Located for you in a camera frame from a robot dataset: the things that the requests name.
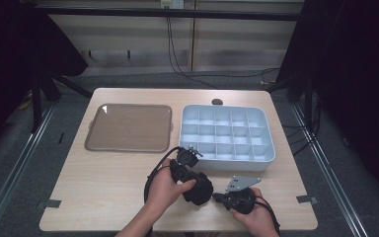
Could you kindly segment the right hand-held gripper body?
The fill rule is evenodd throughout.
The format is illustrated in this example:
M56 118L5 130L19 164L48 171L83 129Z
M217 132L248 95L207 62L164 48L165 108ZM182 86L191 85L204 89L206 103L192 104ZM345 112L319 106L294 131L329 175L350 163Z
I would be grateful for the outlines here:
M251 186L262 181L259 177L246 177L234 175L226 187L226 196L231 208L242 214L249 214L257 201L257 195Z

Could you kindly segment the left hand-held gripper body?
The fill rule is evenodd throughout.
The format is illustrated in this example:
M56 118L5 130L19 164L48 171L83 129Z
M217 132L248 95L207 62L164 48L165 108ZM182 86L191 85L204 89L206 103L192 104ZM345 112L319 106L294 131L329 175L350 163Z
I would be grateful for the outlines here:
M171 175L175 183L185 183L189 180L200 182L203 180L199 173L196 173L191 169L197 164L198 155L199 152L192 146L189 146L188 148L179 148L177 157L170 162Z

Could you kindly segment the black sock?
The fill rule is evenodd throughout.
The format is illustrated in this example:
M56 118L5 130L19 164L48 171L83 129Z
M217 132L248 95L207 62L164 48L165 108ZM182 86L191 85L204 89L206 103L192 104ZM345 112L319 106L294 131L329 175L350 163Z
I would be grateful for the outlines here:
M203 205L208 202L213 193L213 186L207 176L203 173L190 172L184 178L184 183L190 180L196 180L196 183L190 190L184 192L185 200L195 205Z

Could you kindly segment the white divided organizer box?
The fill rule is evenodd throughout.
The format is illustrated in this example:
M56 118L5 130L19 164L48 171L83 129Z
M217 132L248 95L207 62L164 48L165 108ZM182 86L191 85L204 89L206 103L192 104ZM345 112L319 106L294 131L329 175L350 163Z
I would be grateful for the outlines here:
M267 118L260 108L186 105L179 144L200 153L198 169L261 172L275 158Z

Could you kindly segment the person's right hand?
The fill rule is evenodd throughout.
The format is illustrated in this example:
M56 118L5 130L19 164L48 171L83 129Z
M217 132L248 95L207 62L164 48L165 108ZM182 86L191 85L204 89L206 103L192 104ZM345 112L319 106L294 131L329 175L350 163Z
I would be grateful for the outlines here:
M257 203L254 206L254 209L249 214L242 214L231 209L233 217L244 225L250 234L255 231L266 230L276 231L278 233L275 229L272 214L270 213L271 207L269 203L263 198L260 189L252 188L252 190L257 195Z

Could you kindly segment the person's left hand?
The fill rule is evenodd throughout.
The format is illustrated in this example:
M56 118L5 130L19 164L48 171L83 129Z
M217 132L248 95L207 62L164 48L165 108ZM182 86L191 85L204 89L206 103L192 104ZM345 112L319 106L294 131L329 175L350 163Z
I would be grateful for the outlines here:
M162 163L149 188L145 206L152 212L165 212L181 194L189 191L196 184L196 180L176 184L171 175L170 163L171 160L169 158Z

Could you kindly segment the grey tape strip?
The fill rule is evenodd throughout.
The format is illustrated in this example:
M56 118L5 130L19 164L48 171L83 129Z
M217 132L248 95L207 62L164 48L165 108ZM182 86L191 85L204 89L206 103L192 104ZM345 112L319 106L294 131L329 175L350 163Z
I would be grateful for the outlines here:
M36 205L37 209L46 209L46 208L59 208L61 204L60 200L48 199L39 201Z
M309 202L311 205L317 204L319 202L316 197L311 197L308 195L298 196L296 199L299 203Z

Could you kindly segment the clear brown plastic tray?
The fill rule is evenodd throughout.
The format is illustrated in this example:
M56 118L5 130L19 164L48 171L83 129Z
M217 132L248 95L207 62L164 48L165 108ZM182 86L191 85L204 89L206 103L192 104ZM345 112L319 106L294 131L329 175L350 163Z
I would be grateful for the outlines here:
M155 152L168 149L172 109L166 105L103 104L85 140L90 151Z

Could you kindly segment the black horizontal metal bar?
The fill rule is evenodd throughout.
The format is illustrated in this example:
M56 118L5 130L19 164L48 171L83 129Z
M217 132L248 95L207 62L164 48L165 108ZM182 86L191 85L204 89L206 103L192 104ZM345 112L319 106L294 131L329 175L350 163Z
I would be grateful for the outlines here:
M302 19L301 14L294 14L294 13L174 10L174 9L145 9L145 8L104 8L104 7L52 6L52 5L38 5L38 9L42 9L47 14L51 14L51 15L164 17L164 18L258 20L258 21L289 21L289 22L298 22Z

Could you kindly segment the black metal stand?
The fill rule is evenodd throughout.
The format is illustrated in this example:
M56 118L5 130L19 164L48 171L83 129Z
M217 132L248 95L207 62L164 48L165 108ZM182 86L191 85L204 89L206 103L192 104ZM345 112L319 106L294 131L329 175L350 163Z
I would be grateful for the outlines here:
M32 133L35 133L42 124L41 94L44 94L51 102L59 101L61 98L61 93L58 90L56 83L60 83L86 98L91 98L93 96L91 91L73 83L65 76L50 72L36 71L32 77L31 89L34 117Z

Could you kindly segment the black curtain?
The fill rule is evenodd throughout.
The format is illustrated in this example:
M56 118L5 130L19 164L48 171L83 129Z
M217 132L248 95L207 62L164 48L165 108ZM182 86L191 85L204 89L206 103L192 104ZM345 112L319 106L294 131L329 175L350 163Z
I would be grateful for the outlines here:
M0 0L0 133L38 77L78 76L88 67L67 35L44 10Z
M277 81L316 90L379 182L379 0L304 0Z

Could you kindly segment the metal floor rail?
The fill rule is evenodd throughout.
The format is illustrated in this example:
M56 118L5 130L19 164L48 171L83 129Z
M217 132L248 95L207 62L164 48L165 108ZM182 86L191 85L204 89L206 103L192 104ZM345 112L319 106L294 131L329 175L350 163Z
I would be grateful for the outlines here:
M51 103L41 114L41 124L38 126L37 130L29 136L29 139L19 155L14 168L10 172L0 190L0 219L13 195L13 192L15 191L16 186L19 184L30 160L32 159L44 132L46 131L46 128L54 114L55 107L56 104Z
M354 237L369 237L359 215L344 191L316 135L306 126L305 115L300 106L297 103L291 103L290 106L307 140L307 145L310 147L315 159L317 160L317 163L331 189L331 192L352 235Z

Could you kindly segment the white wall power outlet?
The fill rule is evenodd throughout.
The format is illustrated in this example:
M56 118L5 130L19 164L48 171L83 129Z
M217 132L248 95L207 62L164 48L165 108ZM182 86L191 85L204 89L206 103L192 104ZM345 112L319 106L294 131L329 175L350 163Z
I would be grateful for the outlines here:
M160 0L162 9L183 10L185 8L184 0Z

